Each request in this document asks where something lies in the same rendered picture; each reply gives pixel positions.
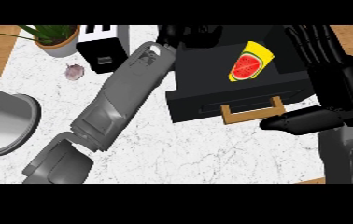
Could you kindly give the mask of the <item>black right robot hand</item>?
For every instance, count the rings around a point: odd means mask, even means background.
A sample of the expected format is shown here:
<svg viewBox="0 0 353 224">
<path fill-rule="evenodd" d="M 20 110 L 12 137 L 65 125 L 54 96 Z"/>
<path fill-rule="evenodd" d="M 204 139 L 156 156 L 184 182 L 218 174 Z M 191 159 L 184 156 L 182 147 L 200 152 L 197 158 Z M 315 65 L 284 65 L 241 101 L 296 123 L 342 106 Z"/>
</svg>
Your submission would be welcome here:
<svg viewBox="0 0 353 224">
<path fill-rule="evenodd" d="M 260 122 L 263 130 L 303 135 L 343 126 L 353 128 L 353 56 L 328 25 L 291 25 L 286 33 L 302 57 L 320 105 Z"/>
</svg>

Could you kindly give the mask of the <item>green plant in pot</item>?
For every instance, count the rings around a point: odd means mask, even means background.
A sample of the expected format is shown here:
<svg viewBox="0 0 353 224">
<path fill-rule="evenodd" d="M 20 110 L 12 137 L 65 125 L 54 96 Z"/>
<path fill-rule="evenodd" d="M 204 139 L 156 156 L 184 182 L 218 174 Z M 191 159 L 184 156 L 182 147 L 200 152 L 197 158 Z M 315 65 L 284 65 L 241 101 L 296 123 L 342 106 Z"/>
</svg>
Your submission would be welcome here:
<svg viewBox="0 0 353 224">
<path fill-rule="evenodd" d="M 64 58 L 76 54 L 79 25 L 21 25 L 21 28 L 33 35 L 32 41 L 51 56 Z"/>
</svg>

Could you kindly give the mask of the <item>grey metal bowl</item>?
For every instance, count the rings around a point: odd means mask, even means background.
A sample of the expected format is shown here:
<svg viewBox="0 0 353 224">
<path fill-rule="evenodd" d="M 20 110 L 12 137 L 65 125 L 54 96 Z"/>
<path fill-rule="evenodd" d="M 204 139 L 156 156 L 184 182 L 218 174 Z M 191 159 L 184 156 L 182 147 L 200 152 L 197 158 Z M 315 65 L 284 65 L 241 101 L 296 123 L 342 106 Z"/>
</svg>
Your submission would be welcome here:
<svg viewBox="0 0 353 224">
<path fill-rule="evenodd" d="M 42 119 L 42 106 L 27 94 L 0 91 L 0 156 L 29 141 Z"/>
</svg>

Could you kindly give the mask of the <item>black appliance with white label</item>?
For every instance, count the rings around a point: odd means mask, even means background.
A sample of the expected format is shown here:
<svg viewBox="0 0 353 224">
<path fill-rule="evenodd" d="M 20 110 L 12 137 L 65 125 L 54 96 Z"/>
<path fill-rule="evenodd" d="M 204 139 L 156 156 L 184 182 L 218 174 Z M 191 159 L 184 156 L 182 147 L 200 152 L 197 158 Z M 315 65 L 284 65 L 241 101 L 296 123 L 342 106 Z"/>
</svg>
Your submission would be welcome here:
<svg viewBox="0 0 353 224">
<path fill-rule="evenodd" d="M 76 49 L 98 74 L 114 72 L 130 55 L 130 26 L 82 25 Z"/>
</svg>

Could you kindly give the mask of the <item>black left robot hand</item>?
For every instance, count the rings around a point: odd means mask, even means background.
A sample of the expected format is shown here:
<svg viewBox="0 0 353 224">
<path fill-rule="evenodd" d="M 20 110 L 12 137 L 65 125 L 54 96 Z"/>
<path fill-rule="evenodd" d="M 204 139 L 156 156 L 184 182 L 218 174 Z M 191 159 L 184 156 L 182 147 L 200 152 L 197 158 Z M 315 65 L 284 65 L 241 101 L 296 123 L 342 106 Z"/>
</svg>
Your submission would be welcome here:
<svg viewBox="0 0 353 224">
<path fill-rule="evenodd" d="M 210 30 L 207 25 L 160 25 L 156 42 L 175 49 L 179 44 L 187 48 L 212 48 L 221 40 L 224 27 Z"/>
</svg>

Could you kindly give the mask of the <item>yellow cup with watermelon print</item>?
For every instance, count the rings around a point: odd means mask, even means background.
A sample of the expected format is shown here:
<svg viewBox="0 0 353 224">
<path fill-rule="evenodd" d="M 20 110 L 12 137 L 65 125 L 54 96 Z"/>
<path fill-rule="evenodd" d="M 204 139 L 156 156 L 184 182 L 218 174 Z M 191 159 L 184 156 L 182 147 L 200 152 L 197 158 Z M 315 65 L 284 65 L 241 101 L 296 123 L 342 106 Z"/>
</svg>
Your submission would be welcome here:
<svg viewBox="0 0 353 224">
<path fill-rule="evenodd" d="M 274 59 L 275 54 L 268 47 L 256 41 L 249 41 L 229 72 L 229 80 L 237 82 L 255 79 Z"/>
</svg>

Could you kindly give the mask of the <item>pale purple garlic bulb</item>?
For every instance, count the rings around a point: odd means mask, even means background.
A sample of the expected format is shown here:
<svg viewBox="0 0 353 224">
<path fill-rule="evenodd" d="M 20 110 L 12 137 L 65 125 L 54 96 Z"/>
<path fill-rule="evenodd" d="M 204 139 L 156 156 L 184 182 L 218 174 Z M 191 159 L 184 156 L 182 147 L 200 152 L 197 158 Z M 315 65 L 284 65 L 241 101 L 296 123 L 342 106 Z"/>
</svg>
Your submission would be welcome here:
<svg viewBox="0 0 353 224">
<path fill-rule="evenodd" d="M 85 76 L 85 67 L 79 64 L 67 65 L 65 77 L 68 80 L 76 81 Z"/>
</svg>

